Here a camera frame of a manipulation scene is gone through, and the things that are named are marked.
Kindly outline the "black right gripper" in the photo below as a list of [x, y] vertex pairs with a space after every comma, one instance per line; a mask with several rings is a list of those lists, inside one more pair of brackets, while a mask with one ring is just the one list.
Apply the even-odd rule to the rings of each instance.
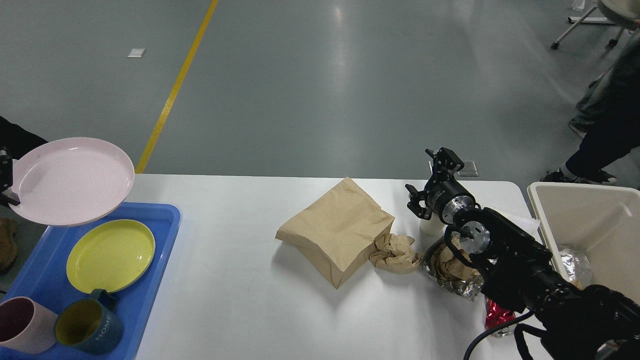
[[445, 147], [437, 151], [427, 148], [425, 153], [433, 161], [431, 176], [420, 191], [411, 184], [405, 184], [409, 193], [407, 208], [419, 219], [429, 221], [436, 217], [443, 224], [454, 225], [457, 214], [477, 207], [474, 196], [455, 180], [455, 173], [465, 167], [464, 161]]

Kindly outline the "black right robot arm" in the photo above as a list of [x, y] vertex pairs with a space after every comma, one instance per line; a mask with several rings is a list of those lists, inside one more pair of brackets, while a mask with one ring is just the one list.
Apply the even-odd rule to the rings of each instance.
[[518, 225], [482, 207], [457, 180], [464, 162], [450, 149], [427, 149], [431, 176], [423, 190], [411, 184], [407, 208], [419, 219], [445, 225], [444, 244], [483, 278], [482, 294], [520, 313], [514, 326], [519, 355], [530, 360], [526, 333], [538, 337], [554, 360], [639, 358], [639, 306], [604, 285], [578, 289], [551, 266], [553, 253]]

